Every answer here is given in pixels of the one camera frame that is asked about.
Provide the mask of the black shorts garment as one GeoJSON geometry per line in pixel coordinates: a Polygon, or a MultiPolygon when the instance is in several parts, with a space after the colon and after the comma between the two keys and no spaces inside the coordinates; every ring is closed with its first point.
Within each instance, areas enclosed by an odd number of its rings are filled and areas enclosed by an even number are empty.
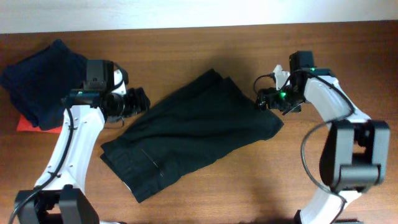
{"type": "Polygon", "coordinates": [[[283,122],[259,111],[230,78],[208,70],[102,145],[103,162],[138,202],[240,147],[273,138],[283,122]]]}

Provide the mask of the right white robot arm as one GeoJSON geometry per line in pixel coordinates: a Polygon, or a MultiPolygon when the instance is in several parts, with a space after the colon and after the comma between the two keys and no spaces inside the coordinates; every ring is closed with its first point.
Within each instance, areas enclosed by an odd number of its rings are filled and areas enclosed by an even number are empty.
{"type": "Polygon", "coordinates": [[[259,109],[287,114],[311,103],[323,120],[304,136],[300,146],[303,168],[318,188],[305,208],[296,212],[294,222],[339,223],[339,216],[351,202],[383,183],[389,125],[358,109],[327,68],[275,70],[268,76],[275,87],[254,90],[259,109]],[[328,136],[319,163],[321,181],[317,181],[305,160],[305,146],[310,135],[323,127],[328,128],[328,136]]]}

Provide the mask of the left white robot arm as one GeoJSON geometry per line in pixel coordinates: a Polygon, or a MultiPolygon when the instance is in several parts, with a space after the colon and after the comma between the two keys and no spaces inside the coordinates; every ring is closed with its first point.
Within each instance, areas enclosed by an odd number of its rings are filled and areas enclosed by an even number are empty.
{"type": "Polygon", "coordinates": [[[149,109],[143,88],[72,90],[63,100],[62,131],[44,172],[31,190],[21,190],[9,222],[101,223],[85,196],[85,180],[99,133],[109,119],[149,109]]]}

